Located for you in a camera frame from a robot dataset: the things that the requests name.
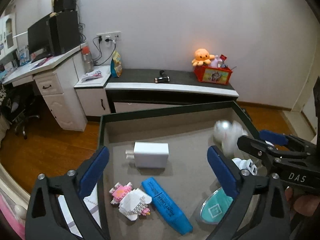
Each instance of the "wall socket panel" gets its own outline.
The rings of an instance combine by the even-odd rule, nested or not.
[[[110,39],[120,41],[121,40],[121,32],[113,32],[113,33],[98,33],[97,37],[102,36],[102,41],[110,36]]]

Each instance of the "black speaker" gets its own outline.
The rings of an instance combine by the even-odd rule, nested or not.
[[[53,12],[76,10],[76,0],[54,0]]]
[[[61,55],[80,45],[78,13],[60,12],[47,20],[50,51],[54,56]]]

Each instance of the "drawer handle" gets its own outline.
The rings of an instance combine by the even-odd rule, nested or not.
[[[106,108],[104,107],[104,105],[103,105],[103,99],[101,99],[101,106],[102,106],[103,110],[106,109]]]
[[[51,85],[49,85],[47,88],[50,88],[51,87]],[[45,86],[43,86],[42,87],[42,89],[47,89]]]

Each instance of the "cartoon character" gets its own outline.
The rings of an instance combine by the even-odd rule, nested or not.
[[[195,66],[202,66],[203,63],[209,65],[211,63],[210,59],[214,59],[214,55],[210,55],[206,49],[197,49],[195,52],[195,58],[191,62],[192,65]]]
[[[212,73],[212,75],[211,75],[211,77],[209,78],[209,80],[217,82],[217,81],[219,81],[219,79],[220,79],[221,77],[222,77],[222,74],[220,74],[218,71],[216,71],[216,72],[213,72],[213,73]]]

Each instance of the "black tabletop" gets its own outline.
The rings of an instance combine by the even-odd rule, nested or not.
[[[111,77],[108,80],[108,83],[154,83],[155,78],[160,77],[159,71],[159,69],[123,69],[120,77]],[[165,70],[165,72],[170,77],[169,84],[192,85],[234,90],[230,83],[228,85],[220,85],[199,82],[193,72],[178,70]]]

